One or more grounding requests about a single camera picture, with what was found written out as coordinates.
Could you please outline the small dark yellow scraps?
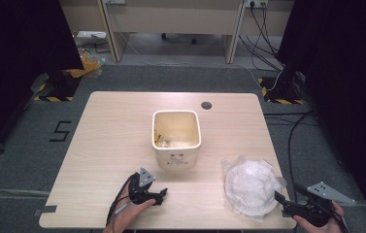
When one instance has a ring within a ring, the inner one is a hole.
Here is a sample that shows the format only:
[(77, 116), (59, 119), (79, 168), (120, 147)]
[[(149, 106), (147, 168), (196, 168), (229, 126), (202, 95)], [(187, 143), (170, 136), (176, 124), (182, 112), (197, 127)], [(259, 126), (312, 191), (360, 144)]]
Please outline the small dark yellow scraps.
[(154, 144), (159, 148), (170, 148), (172, 146), (171, 137), (168, 134), (154, 130)]

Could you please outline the cream square waste bin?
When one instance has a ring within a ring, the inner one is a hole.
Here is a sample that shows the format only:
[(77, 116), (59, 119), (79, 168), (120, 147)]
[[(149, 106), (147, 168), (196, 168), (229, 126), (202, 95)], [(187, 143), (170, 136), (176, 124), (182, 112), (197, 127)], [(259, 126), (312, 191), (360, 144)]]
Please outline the cream square waste bin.
[[(154, 130), (168, 134), (172, 146), (157, 147), (154, 144)], [(182, 171), (194, 167), (202, 145), (198, 115), (190, 110), (155, 112), (152, 116), (151, 144), (160, 168), (166, 171)]]

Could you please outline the flat white device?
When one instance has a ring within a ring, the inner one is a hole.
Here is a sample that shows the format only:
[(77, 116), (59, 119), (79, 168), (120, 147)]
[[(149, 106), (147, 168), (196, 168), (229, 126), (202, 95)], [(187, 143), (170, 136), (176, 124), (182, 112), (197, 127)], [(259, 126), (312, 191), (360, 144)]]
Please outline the flat white device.
[(93, 38), (93, 39), (106, 39), (106, 32), (104, 31), (79, 31), (78, 38)]

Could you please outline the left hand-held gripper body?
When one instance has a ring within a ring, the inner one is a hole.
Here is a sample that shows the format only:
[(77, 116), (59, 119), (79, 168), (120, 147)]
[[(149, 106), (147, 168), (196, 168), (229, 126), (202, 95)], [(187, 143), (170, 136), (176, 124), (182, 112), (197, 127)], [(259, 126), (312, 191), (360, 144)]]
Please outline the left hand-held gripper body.
[(149, 192), (150, 186), (155, 181), (155, 177), (144, 167), (140, 169), (131, 176), (131, 181), (128, 186), (128, 193), (130, 200), (136, 204), (140, 205), (148, 200), (155, 197), (161, 197), (160, 193)]

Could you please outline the yellow plastic bag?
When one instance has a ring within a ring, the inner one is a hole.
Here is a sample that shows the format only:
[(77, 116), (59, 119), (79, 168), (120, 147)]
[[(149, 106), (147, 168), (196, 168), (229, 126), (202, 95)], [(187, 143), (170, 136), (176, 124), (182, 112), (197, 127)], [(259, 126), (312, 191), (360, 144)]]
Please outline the yellow plastic bag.
[(79, 49), (79, 55), (81, 62), (83, 64), (82, 69), (69, 69), (67, 73), (73, 78), (79, 78), (83, 75), (90, 74), (99, 70), (102, 66), (105, 65), (104, 58), (95, 57), (89, 50), (87, 49)]

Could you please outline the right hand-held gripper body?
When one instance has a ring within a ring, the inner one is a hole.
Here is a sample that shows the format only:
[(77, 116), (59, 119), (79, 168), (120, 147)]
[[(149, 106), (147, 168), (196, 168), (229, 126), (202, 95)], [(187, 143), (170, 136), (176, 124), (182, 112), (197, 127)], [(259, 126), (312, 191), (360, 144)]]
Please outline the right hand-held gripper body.
[(349, 205), (356, 204), (354, 199), (347, 197), (324, 182), (306, 188), (308, 193), (305, 196), (307, 198), (305, 204), (298, 204), (285, 199), (287, 201), (283, 205), (283, 214), (285, 216), (301, 216), (315, 227), (322, 227), (330, 218), (340, 219), (333, 211), (333, 201)]

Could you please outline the white wall power outlet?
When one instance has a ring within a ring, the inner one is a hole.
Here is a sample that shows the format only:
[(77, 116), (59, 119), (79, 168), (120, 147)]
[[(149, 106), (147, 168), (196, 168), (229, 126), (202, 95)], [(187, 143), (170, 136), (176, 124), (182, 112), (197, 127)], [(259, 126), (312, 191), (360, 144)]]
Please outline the white wall power outlet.
[(245, 0), (247, 8), (264, 9), (268, 6), (268, 0)]

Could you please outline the grey tape strip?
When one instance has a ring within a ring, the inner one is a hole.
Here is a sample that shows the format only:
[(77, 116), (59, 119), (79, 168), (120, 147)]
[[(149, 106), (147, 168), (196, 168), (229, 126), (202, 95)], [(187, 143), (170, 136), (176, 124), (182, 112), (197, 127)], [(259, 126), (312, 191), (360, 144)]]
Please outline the grey tape strip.
[(45, 213), (55, 213), (57, 205), (45, 206), (42, 209), (37, 209), (33, 212), (33, 216), (41, 216)]

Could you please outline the beige office desk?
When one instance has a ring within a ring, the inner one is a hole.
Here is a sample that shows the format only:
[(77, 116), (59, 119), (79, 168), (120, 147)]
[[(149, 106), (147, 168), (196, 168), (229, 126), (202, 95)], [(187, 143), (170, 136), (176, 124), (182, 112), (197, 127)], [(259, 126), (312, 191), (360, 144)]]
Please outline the beige office desk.
[(220, 35), (225, 60), (234, 61), (238, 38), (256, 35), (254, 18), (280, 37), (294, 0), (268, 0), (250, 9), (245, 0), (58, 0), (73, 31), (104, 31), (115, 62), (122, 59), (131, 33)]

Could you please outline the black curtain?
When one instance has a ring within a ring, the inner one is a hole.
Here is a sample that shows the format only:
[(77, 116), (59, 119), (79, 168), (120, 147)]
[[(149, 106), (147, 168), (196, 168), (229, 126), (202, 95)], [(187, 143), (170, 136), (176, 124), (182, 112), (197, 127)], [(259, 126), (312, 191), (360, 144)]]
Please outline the black curtain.
[(277, 59), (285, 79), (305, 76), (366, 200), (366, 0), (294, 0)]
[(59, 0), (0, 0), (0, 134), (38, 76), (82, 67)]

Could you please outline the black hazard-striped stand base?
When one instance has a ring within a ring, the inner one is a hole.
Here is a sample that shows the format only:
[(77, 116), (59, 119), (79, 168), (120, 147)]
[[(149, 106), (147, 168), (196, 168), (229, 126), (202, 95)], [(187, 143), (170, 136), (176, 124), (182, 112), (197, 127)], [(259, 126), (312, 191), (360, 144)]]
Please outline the black hazard-striped stand base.
[(263, 99), (267, 103), (303, 104), (293, 80), (283, 81), (282, 74), (277, 74), (275, 77), (261, 77), (257, 83), (261, 87)]
[(81, 82), (80, 78), (64, 75), (60, 83), (46, 77), (34, 94), (35, 101), (65, 102), (72, 101)]

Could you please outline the clear plastic bag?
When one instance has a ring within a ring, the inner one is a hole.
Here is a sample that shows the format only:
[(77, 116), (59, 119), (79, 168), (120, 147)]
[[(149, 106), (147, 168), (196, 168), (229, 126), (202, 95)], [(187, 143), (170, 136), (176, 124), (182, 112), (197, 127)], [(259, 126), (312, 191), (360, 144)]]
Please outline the clear plastic bag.
[(236, 214), (262, 222), (278, 202), (275, 192), (282, 193), (286, 180), (275, 174), (266, 160), (251, 160), (239, 155), (235, 160), (223, 159), (226, 203)]

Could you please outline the person's right hand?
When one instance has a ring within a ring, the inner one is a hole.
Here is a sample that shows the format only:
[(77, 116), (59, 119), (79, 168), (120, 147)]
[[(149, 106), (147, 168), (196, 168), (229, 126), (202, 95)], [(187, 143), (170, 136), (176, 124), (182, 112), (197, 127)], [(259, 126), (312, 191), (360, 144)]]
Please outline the person's right hand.
[(343, 221), (343, 217), (345, 215), (344, 210), (335, 201), (332, 202), (332, 205), (333, 211), (340, 217), (340, 219), (336, 220), (334, 218), (330, 218), (322, 227), (315, 227), (301, 216), (294, 216), (293, 219), (308, 233), (348, 233)]

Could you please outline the person's left hand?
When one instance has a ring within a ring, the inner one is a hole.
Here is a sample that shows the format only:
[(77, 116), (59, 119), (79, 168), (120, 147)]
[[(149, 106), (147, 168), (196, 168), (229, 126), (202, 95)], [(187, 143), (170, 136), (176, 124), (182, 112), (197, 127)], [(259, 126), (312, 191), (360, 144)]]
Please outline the person's left hand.
[(150, 199), (143, 204), (136, 205), (128, 197), (128, 187), (119, 195), (115, 212), (103, 233), (123, 233), (123, 231), (146, 209), (155, 203)]

